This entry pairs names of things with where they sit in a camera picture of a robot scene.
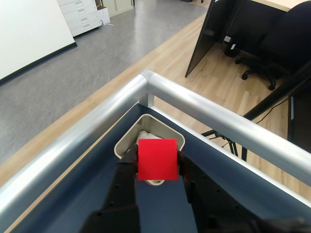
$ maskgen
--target black office chair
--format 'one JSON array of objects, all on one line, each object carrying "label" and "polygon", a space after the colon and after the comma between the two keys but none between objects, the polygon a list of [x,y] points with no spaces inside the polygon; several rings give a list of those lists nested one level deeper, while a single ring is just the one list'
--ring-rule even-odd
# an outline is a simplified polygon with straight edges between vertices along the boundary
[{"label": "black office chair", "polygon": [[311,58],[311,0],[303,2],[289,12],[265,36],[259,46],[261,58],[240,58],[236,64],[251,69],[242,75],[259,73],[269,80],[269,90],[276,87],[275,79],[290,75]]}]

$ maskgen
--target metal railing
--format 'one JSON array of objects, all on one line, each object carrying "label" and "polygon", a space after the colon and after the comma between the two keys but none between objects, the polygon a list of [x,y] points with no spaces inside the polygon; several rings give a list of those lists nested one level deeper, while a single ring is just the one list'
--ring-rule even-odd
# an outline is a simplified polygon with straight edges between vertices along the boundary
[{"label": "metal railing", "polygon": [[5,230],[137,101],[154,96],[311,185],[311,154],[242,116],[145,70],[53,141],[0,187],[0,231]]}]

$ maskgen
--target red cube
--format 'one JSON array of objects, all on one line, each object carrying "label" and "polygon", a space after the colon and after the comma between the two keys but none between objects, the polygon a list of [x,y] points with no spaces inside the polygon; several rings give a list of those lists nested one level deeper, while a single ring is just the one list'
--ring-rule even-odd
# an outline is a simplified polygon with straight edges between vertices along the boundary
[{"label": "red cube", "polygon": [[138,180],[178,180],[176,139],[138,141]]}]

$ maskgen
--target white wall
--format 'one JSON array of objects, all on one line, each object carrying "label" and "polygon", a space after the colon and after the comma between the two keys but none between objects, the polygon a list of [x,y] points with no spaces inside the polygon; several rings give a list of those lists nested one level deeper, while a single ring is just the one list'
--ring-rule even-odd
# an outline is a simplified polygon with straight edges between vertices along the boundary
[{"label": "white wall", "polygon": [[0,79],[74,42],[56,0],[0,2]]}]

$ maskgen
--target cardboard box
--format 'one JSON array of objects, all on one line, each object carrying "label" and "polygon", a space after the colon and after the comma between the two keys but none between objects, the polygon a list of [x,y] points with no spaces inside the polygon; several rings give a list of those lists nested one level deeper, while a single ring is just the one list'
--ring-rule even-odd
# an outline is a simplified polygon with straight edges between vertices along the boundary
[{"label": "cardboard box", "polygon": [[97,6],[99,19],[103,22],[104,25],[110,23],[108,8],[104,7],[100,0],[95,0],[95,3]]}]

